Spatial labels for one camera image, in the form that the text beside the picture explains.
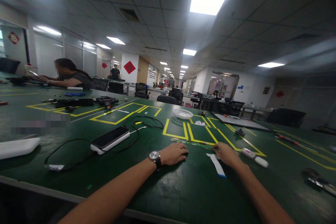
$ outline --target workbench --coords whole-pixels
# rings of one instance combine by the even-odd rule
[[[0,79],[8,76],[0,73]],[[113,96],[120,99],[112,111],[99,105],[78,107],[71,114],[42,100],[65,99],[66,90],[45,89],[27,84],[0,84],[0,99],[9,102],[0,106],[0,141],[40,137],[41,144],[32,153],[0,160],[0,182],[14,187],[79,203],[126,169],[145,159],[151,151],[161,150],[178,138],[189,150],[185,162],[162,167],[140,188],[125,215],[154,223],[260,223],[256,209],[236,173],[222,164],[227,178],[219,177],[206,153],[218,141],[229,144],[240,153],[242,148],[255,151],[268,161],[263,168],[240,155],[279,204],[297,223],[332,223],[335,220],[336,198],[326,191],[317,191],[301,177],[306,167],[318,171],[330,182],[336,181],[336,155],[323,147],[335,145],[335,136],[279,125],[265,124],[281,134],[309,146],[319,153],[291,145],[274,137],[272,132],[243,128],[245,137],[235,134],[239,127],[221,123],[191,111],[191,120],[178,119],[173,109],[181,108],[152,100],[127,97],[97,90],[83,91],[84,98]],[[122,126],[133,116],[149,116],[160,120],[164,129],[139,130],[139,140],[129,149],[96,155],[66,172],[44,167],[45,158],[62,143],[74,139],[92,140]],[[65,128],[54,134],[12,134],[27,122],[65,120]],[[141,119],[152,123],[150,119]],[[194,124],[205,122],[207,126]],[[125,148],[136,138],[136,132],[114,147]],[[75,141],[60,148],[49,160],[52,164],[70,164],[90,153],[90,143]]]

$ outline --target dark hair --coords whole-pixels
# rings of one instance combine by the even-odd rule
[[[86,72],[84,72],[80,69],[77,69],[75,63],[72,62],[71,59],[60,58],[60,59],[55,60],[55,63],[57,63],[60,67],[69,68],[71,71],[81,72],[81,73],[85,74],[87,76],[87,78],[89,78],[90,81],[92,81],[91,77]]]

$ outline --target person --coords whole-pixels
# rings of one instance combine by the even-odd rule
[[[118,69],[118,65],[114,65],[114,68],[111,69],[111,76],[114,80],[120,79],[120,71]]]
[[[230,146],[219,142],[214,145],[213,149],[226,165],[236,171],[252,198],[263,223],[294,223],[285,210],[257,180],[249,166],[240,160],[238,154]],[[172,143],[159,152],[161,165],[171,166],[186,160],[185,155],[187,153],[189,152],[183,143]],[[146,158],[94,192],[64,216],[58,224],[113,223],[124,212],[142,184],[156,170],[156,162],[149,157]]]
[[[91,77],[86,72],[77,69],[72,60],[68,58],[57,59],[55,60],[55,67],[58,72],[58,78],[42,75],[40,79],[54,86],[95,88]]]

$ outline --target black shirt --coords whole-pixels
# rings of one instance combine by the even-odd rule
[[[120,71],[119,71],[118,68],[112,68],[111,69],[112,79],[118,80],[119,79],[119,74],[120,74]]]

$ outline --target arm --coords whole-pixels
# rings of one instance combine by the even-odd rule
[[[184,144],[173,143],[160,151],[161,164],[174,165],[185,160],[184,153],[188,153]],[[143,160],[93,193],[68,213],[59,224],[113,223],[155,170],[156,164],[153,161],[149,158]]]
[[[214,150],[225,164],[237,172],[263,223],[294,223],[285,210],[254,176],[250,167],[241,161],[233,149],[227,144],[219,142],[214,146]]]

